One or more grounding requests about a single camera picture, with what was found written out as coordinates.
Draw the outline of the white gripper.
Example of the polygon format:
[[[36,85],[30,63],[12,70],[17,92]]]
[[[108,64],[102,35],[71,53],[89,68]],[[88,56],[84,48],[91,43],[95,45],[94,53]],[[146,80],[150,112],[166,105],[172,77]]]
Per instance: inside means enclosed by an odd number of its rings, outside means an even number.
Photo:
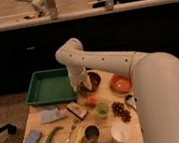
[[[87,74],[85,68],[79,66],[68,66],[68,77],[70,79],[71,87],[74,92],[78,91],[78,85],[82,82],[84,86],[91,90],[92,82],[90,81],[90,76]]]

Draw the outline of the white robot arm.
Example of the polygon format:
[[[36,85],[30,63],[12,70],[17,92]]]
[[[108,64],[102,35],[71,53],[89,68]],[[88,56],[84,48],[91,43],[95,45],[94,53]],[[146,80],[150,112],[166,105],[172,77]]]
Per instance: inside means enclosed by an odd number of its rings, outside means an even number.
[[[87,81],[88,68],[132,80],[144,143],[179,143],[179,59],[164,52],[86,51],[70,38],[55,54],[67,67],[72,88]]]

